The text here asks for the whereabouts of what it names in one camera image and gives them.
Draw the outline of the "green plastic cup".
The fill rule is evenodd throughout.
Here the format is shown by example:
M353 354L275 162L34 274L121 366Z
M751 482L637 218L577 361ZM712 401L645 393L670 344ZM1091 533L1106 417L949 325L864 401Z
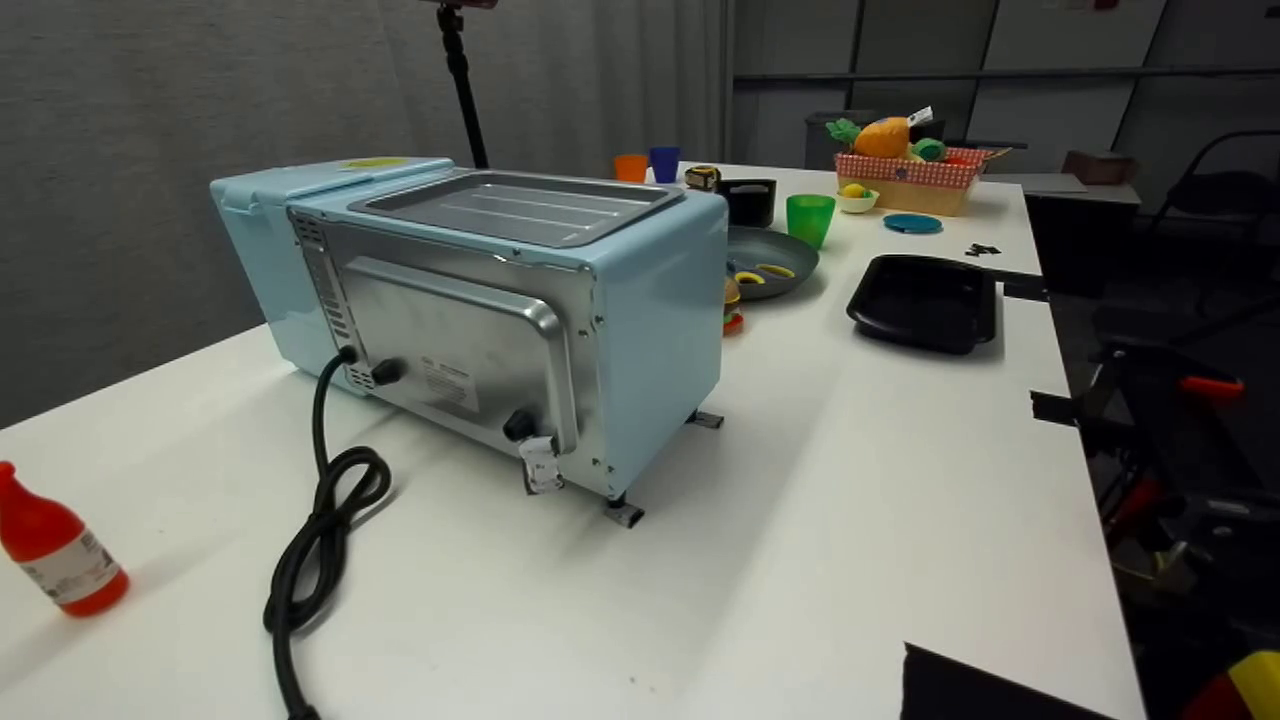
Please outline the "green plastic cup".
M820 196L820 191L795 191L784 209L788 216L788 235L809 242L809 247L826 247L832 216L836 216L836 198Z

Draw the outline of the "light blue toaster oven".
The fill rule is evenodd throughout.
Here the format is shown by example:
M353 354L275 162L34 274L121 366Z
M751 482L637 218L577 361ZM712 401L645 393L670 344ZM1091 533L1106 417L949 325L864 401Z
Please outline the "light blue toaster oven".
M624 509L721 381L717 196L440 157L211 185L275 350Z

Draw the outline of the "blue plastic cup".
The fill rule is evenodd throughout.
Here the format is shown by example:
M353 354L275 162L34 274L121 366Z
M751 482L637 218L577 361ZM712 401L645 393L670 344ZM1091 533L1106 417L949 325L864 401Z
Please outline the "blue plastic cup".
M681 149L673 149L673 144L649 149L649 169L653 169L653 181L655 181L655 185L677 185Z

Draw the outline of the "pink toy food basket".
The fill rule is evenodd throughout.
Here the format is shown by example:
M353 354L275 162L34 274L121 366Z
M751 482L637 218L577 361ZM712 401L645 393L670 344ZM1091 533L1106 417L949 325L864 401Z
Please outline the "pink toy food basket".
M996 160L996 149L949 149L940 160L874 160L836 157L840 185L864 185L879 209L955 216L967 209L976 174Z

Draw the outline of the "black cup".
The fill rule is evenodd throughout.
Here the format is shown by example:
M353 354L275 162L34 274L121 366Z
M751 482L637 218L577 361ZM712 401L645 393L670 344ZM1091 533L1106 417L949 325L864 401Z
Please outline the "black cup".
M723 181L721 196L727 204L727 218L744 227L769 227L775 185L771 181Z

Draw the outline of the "red plastic bottle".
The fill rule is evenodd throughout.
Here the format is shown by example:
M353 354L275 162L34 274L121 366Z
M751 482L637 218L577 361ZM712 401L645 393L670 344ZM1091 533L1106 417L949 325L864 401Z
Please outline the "red plastic bottle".
M91 527L71 509L27 491L8 460L0 460L0 549L76 621L116 606L132 588Z

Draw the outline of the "orange plastic cup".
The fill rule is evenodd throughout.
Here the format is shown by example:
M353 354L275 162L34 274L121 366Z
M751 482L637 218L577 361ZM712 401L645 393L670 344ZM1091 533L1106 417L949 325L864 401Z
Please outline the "orange plastic cup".
M624 185L645 185L649 181L649 157L645 153L612 157L612 174L624 181Z

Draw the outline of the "teal round lid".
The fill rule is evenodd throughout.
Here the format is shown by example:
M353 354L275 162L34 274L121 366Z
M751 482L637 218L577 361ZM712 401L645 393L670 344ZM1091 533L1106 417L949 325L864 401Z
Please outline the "teal round lid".
M946 225L937 216L894 213L884 216L884 227L902 235L937 235Z

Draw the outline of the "black plastic tray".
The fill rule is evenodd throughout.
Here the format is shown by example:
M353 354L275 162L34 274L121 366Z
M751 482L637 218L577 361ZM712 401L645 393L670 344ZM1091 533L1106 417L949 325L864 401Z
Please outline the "black plastic tray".
M1046 301L1049 281L946 256L877 256L854 301L854 328L932 354L983 354L1001 344L1001 301Z

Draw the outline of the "grey round plate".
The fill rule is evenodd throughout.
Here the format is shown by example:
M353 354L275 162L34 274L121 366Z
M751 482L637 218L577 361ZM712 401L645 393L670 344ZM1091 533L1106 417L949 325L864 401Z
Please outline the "grey round plate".
M727 286L744 304L802 292L820 262L820 250L775 227L727 232Z

